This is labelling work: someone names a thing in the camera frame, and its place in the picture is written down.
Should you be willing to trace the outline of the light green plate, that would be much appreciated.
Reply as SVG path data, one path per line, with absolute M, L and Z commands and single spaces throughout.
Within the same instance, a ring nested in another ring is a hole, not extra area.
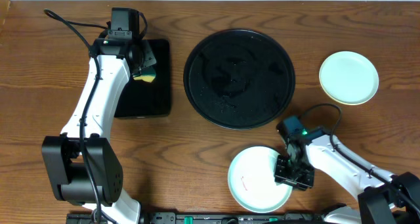
M 346 105 L 364 104 L 379 88 L 379 74 L 365 56 L 339 51 L 328 56 L 318 74 L 320 85 L 331 99 Z
M 252 146 L 239 152 L 228 169 L 230 193 L 243 208 L 270 213 L 281 208 L 292 193 L 289 185 L 275 182 L 279 153 L 267 146 Z

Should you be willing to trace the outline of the green yellow sponge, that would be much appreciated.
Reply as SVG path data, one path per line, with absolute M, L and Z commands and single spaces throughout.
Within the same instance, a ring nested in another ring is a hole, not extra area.
M 135 81 L 145 81 L 146 83 L 152 83 L 156 78 L 156 71 L 153 66 L 140 69 L 137 73 L 133 74 Z

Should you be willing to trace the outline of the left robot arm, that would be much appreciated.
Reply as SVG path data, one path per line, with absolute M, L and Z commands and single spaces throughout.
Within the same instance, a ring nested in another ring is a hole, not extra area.
M 143 223 L 141 204 L 123 188 L 123 169 L 110 145 L 119 98 L 135 74 L 147 68 L 144 15 L 114 7 L 111 21 L 88 49 L 89 71 L 77 106 L 41 152 L 54 197 L 91 211 L 91 223 Z

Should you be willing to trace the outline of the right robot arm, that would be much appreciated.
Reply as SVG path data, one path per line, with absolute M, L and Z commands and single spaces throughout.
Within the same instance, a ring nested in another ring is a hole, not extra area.
M 314 186 L 314 172 L 329 175 L 358 201 L 358 210 L 340 206 L 323 216 L 325 223 L 418 223 L 419 178 L 395 175 L 369 163 L 335 136 L 298 130 L 282 133 L 287 156 L 277 158 L 277 183 L 297 190 Z

